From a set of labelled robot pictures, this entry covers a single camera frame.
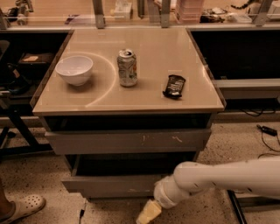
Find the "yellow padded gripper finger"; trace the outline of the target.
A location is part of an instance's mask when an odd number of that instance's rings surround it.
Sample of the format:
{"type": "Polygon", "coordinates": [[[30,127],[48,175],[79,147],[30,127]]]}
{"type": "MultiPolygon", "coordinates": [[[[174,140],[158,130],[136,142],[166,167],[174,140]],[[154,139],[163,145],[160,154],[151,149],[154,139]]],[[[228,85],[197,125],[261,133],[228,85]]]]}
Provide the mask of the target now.
{"type": "Polygon", "coordinates": [[[136,224],[149,224],[162,213],[162,207],[154,200],[149,199],[142,212],[136,219],[136,224]]]}

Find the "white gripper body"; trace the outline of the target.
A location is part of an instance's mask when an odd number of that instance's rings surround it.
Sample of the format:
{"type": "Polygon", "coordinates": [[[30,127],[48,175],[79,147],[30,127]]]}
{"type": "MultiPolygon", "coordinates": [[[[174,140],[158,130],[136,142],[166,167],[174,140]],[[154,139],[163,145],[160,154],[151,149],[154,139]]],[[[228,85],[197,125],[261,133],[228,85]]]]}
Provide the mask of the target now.
{"type": "Polygon", "coordinates": [[[166,176],[155,184],[154,199],[163,208],[175,207],[190,197],[190,193],[179,188],[173,176],[166,176]]]}

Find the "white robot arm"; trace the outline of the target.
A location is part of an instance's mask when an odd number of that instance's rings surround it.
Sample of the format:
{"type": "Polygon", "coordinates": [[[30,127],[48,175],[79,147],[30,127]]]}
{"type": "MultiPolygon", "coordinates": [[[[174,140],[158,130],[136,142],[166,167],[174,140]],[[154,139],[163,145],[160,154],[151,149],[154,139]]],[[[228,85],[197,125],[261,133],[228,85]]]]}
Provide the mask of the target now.
{"type": "Polygon", "coordinates": [[[136,224],[149,224],[164,208],[175,207],[214,187],[277,199],[280,197],[280,158],[263,157],[214,165],[178,164],[172,175],[155,184],[153,198],[143,207],[136,224]]]}

